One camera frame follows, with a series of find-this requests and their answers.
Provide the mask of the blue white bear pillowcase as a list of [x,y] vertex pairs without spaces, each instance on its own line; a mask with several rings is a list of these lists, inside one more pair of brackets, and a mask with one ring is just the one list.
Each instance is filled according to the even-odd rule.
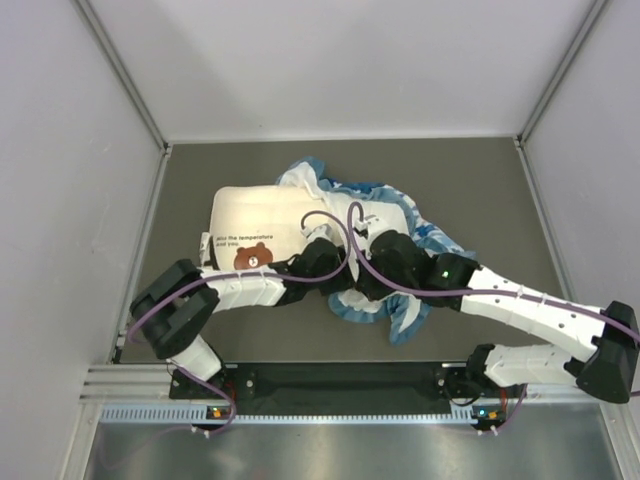
[[[291,165],[276,180],[282,187],[302,188],[314,200],[320,200],[341,222],[346,221],[347,208],[356,201],[364,214],[374,215],[383,224],[371,244],[368,262],[380,274],[397,284],[407,284],[402,270],[393,261],[410,263],[409,254],[432,258],[444,253],[475,258],[441,228],[424,219],[416,202],[407,194],[385,184],[372,182],[340,182],[325,174],[325,163],[313,157]],[[408,293],[396,293],[372,277],[352,253],[347,271],[361,277],[356,286],[328,296],[330,310],[343,320],[370,324],[384,318],[390,320],[389,341],[401,345],[413,337],[427,319],[431,306]]]

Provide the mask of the cream bear pillow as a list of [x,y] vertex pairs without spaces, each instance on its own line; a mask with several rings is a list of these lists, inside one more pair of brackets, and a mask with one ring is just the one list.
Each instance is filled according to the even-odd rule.
[[201,234],[200,264],[230,271],[287,260],[304,250],[304,226],[330,221],[302,217],[326,209],[300,187],[223,187],[214,195],[209,229]]

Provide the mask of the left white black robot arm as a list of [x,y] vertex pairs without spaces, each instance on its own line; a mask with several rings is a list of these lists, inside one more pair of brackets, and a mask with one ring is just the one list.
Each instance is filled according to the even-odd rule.
[[219,312],[249,306],[284,306],[319,290],[327,295],[351,284],[346,267],[349,250],[325,238],[306,245],[288,260],[234,272],[199,269],[179,260],[132,301],[134,325],[156,358],[192,376],[205,396],[226,387],[224,362],[203,339],[201,330]]

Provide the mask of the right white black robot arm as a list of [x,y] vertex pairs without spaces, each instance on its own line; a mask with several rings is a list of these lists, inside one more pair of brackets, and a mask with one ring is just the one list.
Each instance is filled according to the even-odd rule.
[[482,344],[466,362],[476,394],[519,384],[575,386],[624,404],[633,394],[639,329],[633,308],[619,301],[600,308],[571,303],[504,278],[466,256],[429,254],[394,230],[350,235],[359,262],[358,308],[383,305],[391,340],[409,339],[433,308],[486,317],[541,339],[509,347]]

